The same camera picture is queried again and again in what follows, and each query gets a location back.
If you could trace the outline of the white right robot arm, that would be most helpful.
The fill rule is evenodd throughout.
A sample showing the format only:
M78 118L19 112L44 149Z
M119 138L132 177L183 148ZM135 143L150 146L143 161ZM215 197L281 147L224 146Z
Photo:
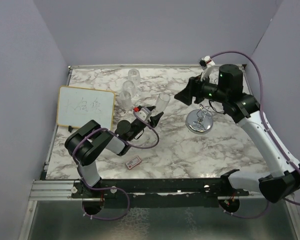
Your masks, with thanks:
M244 74L239 67L234 64L220 66L216 84L205 74L189 78L186 87L174 98L188 106L205 99L222 104L224 113L254 142L269 170L265 173L231 170L222 175L220 191L226 196L237 189L259 192L269 202L276 203L300 189L300 162L271 132L256 98L243 92Z

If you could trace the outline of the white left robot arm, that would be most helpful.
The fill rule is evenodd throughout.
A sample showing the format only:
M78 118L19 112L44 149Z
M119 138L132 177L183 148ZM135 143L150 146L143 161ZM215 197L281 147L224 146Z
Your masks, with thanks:
M134 121L121 120L116 130L102 127L95 120L90 120L76 132L70 135L64 147L76 164L80 181L84 184L83 191L87 196L96 197L101 190L96 160L103 150L109 150L117 156L125 155L130 148L147 150L159 144L160 137L155 127L158 125L164 112L154 113L155 106L138 106L133 109ZM152 145L134 145L130 143L137 140L149 128L156 135L156 142Z

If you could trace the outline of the clear wine glass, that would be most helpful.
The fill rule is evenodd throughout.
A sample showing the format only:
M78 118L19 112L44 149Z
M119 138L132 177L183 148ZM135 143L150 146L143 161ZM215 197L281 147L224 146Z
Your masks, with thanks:
M120 107L125 111L131 111L133 109L132 97L128 91L122 91L119 93L118 102Z
M140 91L137 89L134 82L131 80L127 80L122 85L123 91L126 91L130 93L131 98L139 98L140 97Z
M128 71L128 80L133 82L135 86L141 82L140 72L137 69L130 69Z
M157 113L163 112L167 108L167 106L170 102L170 99L171 98L168 94L160 93L158 95L158 98L157 98L156 103L155 103L155 111Z

